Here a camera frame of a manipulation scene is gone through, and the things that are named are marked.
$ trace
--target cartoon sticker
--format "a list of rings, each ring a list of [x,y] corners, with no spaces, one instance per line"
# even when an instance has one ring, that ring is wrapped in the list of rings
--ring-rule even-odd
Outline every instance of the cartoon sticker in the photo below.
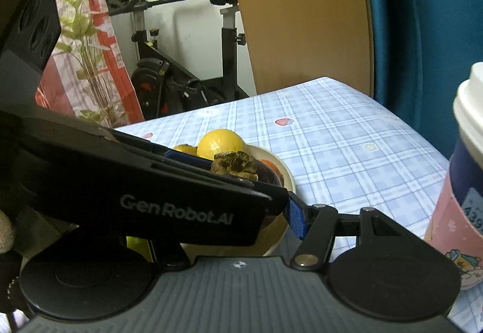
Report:
[[[465,290],[483,281],[481,258],[462,254],[459,250],[448,251],[446,257],[455,263],[461,274],[461,289]]]

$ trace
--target metal rivet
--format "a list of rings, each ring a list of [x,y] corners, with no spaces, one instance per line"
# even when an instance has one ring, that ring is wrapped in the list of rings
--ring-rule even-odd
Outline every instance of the metal rivet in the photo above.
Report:
[[[179,255],[167,255],[162,259],[162,261],[167,267],[172,269],[182,269],[187,265],[187,262]]]
[[[295,263],[299,266],[314,266],[319,259],[312,254],[300,254],[295,257]]]

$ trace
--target fruit bowl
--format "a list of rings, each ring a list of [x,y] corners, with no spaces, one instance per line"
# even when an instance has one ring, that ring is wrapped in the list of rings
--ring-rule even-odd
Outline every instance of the fruit bowl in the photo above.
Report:
[[[283,175],[284,187],[290,192],[295,192],[294,178],[285,163],[269,150],[256,145],[248,145],[248,154],[258,160],[270,160],[274,163]],[[287,231],[287,221],[283,215],[278,215],[267,227],[262,229],[257,241],[252,246],[202,246],[183,244],[184,251],[193,262],[196,256],[217,256],[217,257],[254,257],[270,255],[278,246],[282,237]]]

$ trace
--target yellow citrus fruit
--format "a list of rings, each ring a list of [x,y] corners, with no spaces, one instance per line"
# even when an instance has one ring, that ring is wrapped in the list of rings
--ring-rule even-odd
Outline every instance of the yellow citrus fruit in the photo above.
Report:
[[[176,145],[173,148],[175,151],[183,152],[183,153],[188,153],[190,155],[196,156],[196,147],[192,147],[191,145],[188,144],[181,144],[181,145]]]
[[[198,156],[213,160],[217,153],[246,152],[246,144],[235,132],[228,129],[216,129],[208,132],[198,144]]]
[[[126,245],[128,249],[137,251],[149,262],[152,262],[151,252],[149,251],[149,244],[146,239],[134,238],[132,236],[126,237]]]

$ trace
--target light blue plaid tablecloth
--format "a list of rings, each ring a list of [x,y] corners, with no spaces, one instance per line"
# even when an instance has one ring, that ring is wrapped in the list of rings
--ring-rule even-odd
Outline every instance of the light blue plaid tablecloth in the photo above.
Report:
[[[356,214],[372,206],[420,237],[448,168],[448,161],[398,117],[330,78],[119,130],[173,147],[197,145],[219,128],[280,157],[307,204]],[[337,238],[332,257],[354,246],[355,238]],[[460,293],[450,318],[477,333],[483,328],[482,307],[480,285]]]

